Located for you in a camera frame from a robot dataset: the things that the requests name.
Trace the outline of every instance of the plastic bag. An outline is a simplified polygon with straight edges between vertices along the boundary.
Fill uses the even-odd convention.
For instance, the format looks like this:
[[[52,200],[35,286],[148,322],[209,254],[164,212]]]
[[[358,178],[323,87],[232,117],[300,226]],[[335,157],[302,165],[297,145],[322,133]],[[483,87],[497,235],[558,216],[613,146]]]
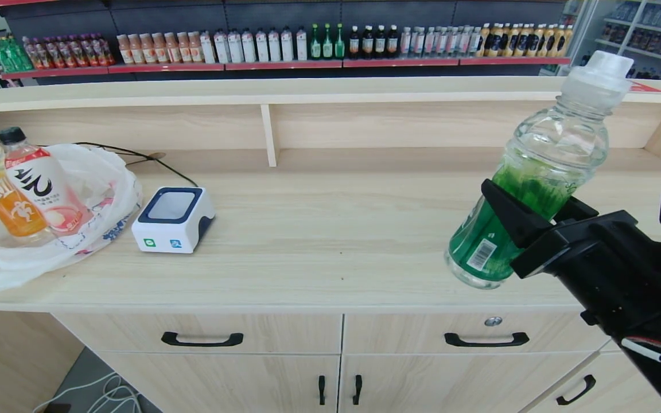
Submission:
[[[12,248],[14,240],[0,222],[0,290],[19,287],[100,250],[118,237],[142,206],[142,185],[118,155],[70,144],[49,146],[48,151],[60,161],[68,183],[94,218],[75,235],[18,248]]]

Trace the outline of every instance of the black bottle cap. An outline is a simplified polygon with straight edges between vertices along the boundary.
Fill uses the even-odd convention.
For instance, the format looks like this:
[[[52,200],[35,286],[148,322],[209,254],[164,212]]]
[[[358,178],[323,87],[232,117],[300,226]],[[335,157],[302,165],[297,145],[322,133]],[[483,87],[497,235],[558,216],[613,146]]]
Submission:
[[[27,139],[27,136],[25,136],[22,129],[18,126],[2,129],[0,131],[0,141],[5,145],[22,142],[24,139]]]

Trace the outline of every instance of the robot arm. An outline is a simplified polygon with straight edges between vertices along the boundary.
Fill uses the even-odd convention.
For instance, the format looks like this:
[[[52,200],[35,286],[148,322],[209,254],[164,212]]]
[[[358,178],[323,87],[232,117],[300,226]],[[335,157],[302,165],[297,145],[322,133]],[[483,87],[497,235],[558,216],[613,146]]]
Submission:
[[[611,336],[661,396],[661,243],[623,210],[598,215],[571,198],[552,225],[490,180],[481,191],[523,249],[514,272],[561,280],[585,308],[583,321]]]

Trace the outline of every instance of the black handle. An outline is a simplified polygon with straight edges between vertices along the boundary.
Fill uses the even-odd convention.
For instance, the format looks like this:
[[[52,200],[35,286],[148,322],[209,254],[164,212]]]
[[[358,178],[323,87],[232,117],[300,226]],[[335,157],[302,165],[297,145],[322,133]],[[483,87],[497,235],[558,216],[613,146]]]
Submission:
[[[318,392],[320,393],[320,405],[325,406],[325,376],[318,377]]]
[[[585,389],[583,389],[582,392],[578,393],[577,396],[575,396],[574,398],[572,398],[572,399],[570,399],[570,400],[565,400],[565,398],[562,397],[562,396],[556,398],[555,401],[558,402],[558,405],[559,405],[559,406],[567,406],[567,405],[569,405],[570,403],[574,402],[575,400],[578,400],[579,398],[583,397],[583,395],[584,395],[585,393],[590,392],[590,389],[593,389],[593,387],[596,386],[596,378],[593,377],[593,376],[591,376],[590,374],[587,375],[587,376],[585,376],[585,377],[583,378],[583,380],[585,381]]]
[[[244,334],[233,333],[228,336],[225,342],[181,342],[178,341],[178,334],[173,332],[165,332],[162,335],[162,342],[167,345],[181,345],[184,347],[233,347],[244,342]]]
[[[359,405],[359,397],[361,397],[361,387],[364,385],[364,381],[361,379],[361,375],[356,375],[356,394],[353,397],[353,405]]]
[[[456,347],[516,347],[529,342],[527,333],[512,333],[512,340],[509,342],[467,342],[461,340],[456,333],[445,333],[445,342]]]

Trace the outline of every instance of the black cable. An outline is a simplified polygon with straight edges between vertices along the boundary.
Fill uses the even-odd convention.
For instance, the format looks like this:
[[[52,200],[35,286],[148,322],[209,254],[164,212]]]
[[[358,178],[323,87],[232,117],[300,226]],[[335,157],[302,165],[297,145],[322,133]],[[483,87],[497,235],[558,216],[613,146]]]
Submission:
[[[105,145],[105,144],[102,144],[102,143],[76,142],[75,144],[76,145],[97,146],[99,148],[104,148],[104,149],[113,149],[114,151],[128,152],[125,155],[134,155],[134,156],[137,156],[137,157],[144,157],[145,161],[155,161],[158,164],[162,165],[163,167],[166,167],[169,170],[171,170],[171,172],[175,173],[175,175],[180,176],[181,178],[183,178],[183,180],[186,180],[186,181],[190,182],[192,184],[192,186],[198,186],[198,184],[195,183],[194,180],[191,180],[191,178],[188,178],[186,175],[183,175],[182,173],[177,172],[175,170],[175,168],[173,168],[170,165],[162,162],[161,160],[157,159],[156,157],[151,157],[149,155],[145,155],[145,154],[142,154],[142,153],[137,152],[137,151],[132,151],[132,149],[124,149],[124,148],[119,148],[118,146],[110,146],[110,145]]]

